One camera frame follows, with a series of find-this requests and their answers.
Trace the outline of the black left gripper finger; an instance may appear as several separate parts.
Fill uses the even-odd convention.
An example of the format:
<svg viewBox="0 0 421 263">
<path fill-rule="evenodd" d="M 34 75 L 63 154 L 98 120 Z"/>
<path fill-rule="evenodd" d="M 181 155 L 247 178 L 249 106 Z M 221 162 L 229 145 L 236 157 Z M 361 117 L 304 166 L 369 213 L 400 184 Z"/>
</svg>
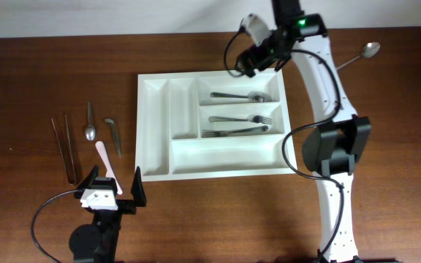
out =
<svg viewBox="0 0 421 263">
<path fill-rule="evenodd" d="M 98 177 L 99 167 L 94 165 L 89 174 L 82 180 L 82 182 L 76 187 L 77 190 L 83 190 L 90 188 L 94 180 Z"/>
<path fill-rule="evenodd" d="M 147 204 L 147 197 L 143 188 L 141 169 L 139 166 L 134 171 L 134 180 L 131 187 L 131 195 L 133 197 L 134 205 L 136 207 L 145 207 Z"/>
</svg>

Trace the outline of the large silver spoon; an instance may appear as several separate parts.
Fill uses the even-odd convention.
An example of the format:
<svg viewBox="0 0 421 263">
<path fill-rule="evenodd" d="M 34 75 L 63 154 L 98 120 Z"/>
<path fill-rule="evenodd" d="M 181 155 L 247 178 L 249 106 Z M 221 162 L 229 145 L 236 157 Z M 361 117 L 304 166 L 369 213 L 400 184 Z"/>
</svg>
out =
<svg viewBox="0 0 421 263">
<path fill-rule="evenodd" d="M 339 71 L 360 58 L 371 58 L 372 56 L 376 55 L 379 52 L 380 47 L 381 45 L 379 42 L 368 42 L 361 48 L 358 55 L 348 60 L 347 62 L 337 66 L 336 70 Z"/>
<path fill-rule="evenodd" d="M 258 92 L 258 91 L 251 91 L 246 95 L 211 92 L 210 97 L 212 97 L 212 98 L 248 99 L 251 102 L 272 102 L 272 98 L 268 94 Z"/>
</svg>

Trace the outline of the silver fork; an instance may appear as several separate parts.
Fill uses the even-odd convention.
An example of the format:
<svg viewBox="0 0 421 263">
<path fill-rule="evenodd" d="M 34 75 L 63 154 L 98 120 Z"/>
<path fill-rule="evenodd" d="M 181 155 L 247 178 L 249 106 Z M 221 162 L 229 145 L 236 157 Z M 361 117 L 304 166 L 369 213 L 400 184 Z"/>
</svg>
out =
<svg viewBox="0 0 421 263">
<path fill-rule="evenodd" d="M 241 133 L 251 133 L 251 132 L 266 132 L 269 129 L 268 126 L 256 126 L 252 128 L 246 129 L 236 129 L 236 130 L 203 130 L 202 136 L 203 137 L 228 137 L 234 134 L 241 134 Z"/>
<path fill-rule="evenodd" d="M 260 123 L 260 124 L 267 124 L 272 125 L 272 119 L 268 117 L 264 117 L 261 115 L 250 115 L 247 118 L 230 118 L 230 117 L 222 117 L 222 116 L 210 116 L 208 118 L 209 122 L 251 122 L 251 123 Z"/>
</svg>

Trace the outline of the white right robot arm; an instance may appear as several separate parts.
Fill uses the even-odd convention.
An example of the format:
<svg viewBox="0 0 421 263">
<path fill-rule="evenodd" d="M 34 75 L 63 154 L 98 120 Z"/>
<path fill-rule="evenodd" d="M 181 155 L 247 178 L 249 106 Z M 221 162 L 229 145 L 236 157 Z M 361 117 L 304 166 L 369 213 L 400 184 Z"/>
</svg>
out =
<svg viewBox="0 0 421 263">
<path fill-rule="evenodd" d="M 302 147 L 308 174 L 316 182 L 322 221 L 318 262 L 359 262 L 352 231 L 351 190 L 371 123 L 360 117 L 348 100 L 335 69 L 330 39 L 323 19 L 307 15 L 299 1 L 273 1 L 276 29 L 271 30 L 255 14 L 240 22 L 239 34 L 248 34 L 254 44 L 243 51 L 228 73 L 253 77 L 274 65 L 279 71 L 294 61 L 302 75 L 314 122 L 295 128 L 290 136 L 306 129 L 312 132 Z"/>
</svg>

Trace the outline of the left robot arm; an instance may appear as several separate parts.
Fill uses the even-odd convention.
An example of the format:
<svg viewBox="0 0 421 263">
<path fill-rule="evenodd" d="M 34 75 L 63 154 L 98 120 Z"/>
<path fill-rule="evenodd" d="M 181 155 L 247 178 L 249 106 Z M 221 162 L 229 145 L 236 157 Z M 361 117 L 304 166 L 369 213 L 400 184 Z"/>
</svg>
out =
<svg viewBox="0 0 421 263">
<path fill-rule="evenodd" d="M 73 197 L 93 214 L 92 222 L 77 227 L 69 238 L 74 262 L 114 262 L 123 215 L 134 215 L 133 199 L 118 199 L 113 178 L 99 177 L 95 165 L 75 189 Z"/>
</svg>

